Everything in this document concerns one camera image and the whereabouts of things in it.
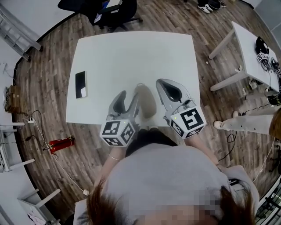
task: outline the wooden floor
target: wooden floor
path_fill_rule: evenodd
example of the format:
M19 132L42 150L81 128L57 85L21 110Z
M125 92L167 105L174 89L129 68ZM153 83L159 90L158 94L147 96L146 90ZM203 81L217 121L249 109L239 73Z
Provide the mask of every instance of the wooden floor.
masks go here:
M226 3L225 9L207 15L197 8L194 0L186 4L182 0L138 0L137 13L143 18L143 23L127 24L131 31L166 31L192 35L200 80L201 107L208 122L200 136L218 158L225 156L233 143L227 143L226 140L231 132L214 129L213 121L230 118L234 110L244 112L267 102L265 99L244 100L242 89L245 88L249 93L246 80L210 92L210 86L233 74L242 60L236 40L213 60L208 59L209 53L228 34L231 21L234 21L261 36L275 50L278 60L281 59L277 44L254 10L240 1ZM82 189L93 185L109 148L98 137L100 126L65 122L68 79L78 39L106 32L106 29L93 27L87 17L76 15L43 38L40 43L44 51L32 50L31 63L20 62L16 76L16 84L22 93L21 111L31 113L40 110L46 141L71 134L75 136L75 146L59 151L56 158ZM39 114L36 112L33 117L40 126ZM16 120L22 118L25 117L16 115ZM175 139L173 131L168 128L163 130ZM22 140L31 134L40 137L36 127L30 125L24 126L19 133ZM240 164L254 179L272 141L273 138L266 135L238 132L233 152L221 163L225 166ZM42 151L35 139L23 142L21 146L25 160L35 159L27 168L41 195L45 197L55 189L61 189L61 193L47 206L56 218L64 221L74 212L74 203L84 198L83 193L70 181L50 153ZM277 171L269 173L272 166L270 157L255 182L261 196L277 178Z

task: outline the bracelet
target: bracelet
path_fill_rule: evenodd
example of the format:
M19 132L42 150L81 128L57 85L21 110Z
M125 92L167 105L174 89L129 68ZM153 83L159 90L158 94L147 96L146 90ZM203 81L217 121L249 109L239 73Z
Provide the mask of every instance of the bracelet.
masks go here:
M108 154L111 158L113 158L114 160L117 160L117 161L121 161L121 160L119 160L119 159L117 159L117 158L114 158L112 155L110 155L110 153Z

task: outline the gray shirt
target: gray shirt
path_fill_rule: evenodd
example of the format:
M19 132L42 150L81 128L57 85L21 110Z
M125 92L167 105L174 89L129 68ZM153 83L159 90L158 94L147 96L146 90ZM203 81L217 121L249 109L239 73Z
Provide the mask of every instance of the gray shirt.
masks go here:
M125 214L128 223L165 206L179 205L200 206L221 219L221 187L231 191L237 201L243 197L242 191L236 192L229 185L229 178L240 180L241 185L251 191L256 212L259 194L243 167L220 170L196 148L150 144L114 167L103 194L118 200L117 207ZM79 225L85 224L79 220L83 213L83 210L75 213Z

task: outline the white wall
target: white wall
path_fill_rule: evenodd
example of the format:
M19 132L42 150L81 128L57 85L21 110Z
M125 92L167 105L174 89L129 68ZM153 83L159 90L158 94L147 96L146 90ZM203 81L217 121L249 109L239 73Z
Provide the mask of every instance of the white wall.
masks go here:
M58 2L59 0L0 0L6 9L32 31L35 39L72 14L72 12L59 9ZM0 63L6 62L8 64L7 71L11 76L14 74L13 69L19 59L20 56L0 39ZM2 106L4 88L9 87L12 83L13 79L0 71L0 123L1 121L12 121L11 114L6 113ZM10 135L4 141L15 142L14 135ZM9 159L11 163L21 162L16 144L9 144ZM14 225L31 224L17 198L33 189L24 168L0 174L0 206ZM1 215L0 224L7 224Z
M281 0L262 0L255 8L281 48Z

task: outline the metal ladder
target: metal ladder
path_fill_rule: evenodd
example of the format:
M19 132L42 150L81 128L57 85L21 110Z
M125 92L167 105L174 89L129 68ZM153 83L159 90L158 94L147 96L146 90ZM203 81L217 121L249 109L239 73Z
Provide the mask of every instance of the metal ladder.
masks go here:
M17 19L0 4L0 37L25 60L30 56L25 52L29 47L41 51L42 46L29 37L17 23Z

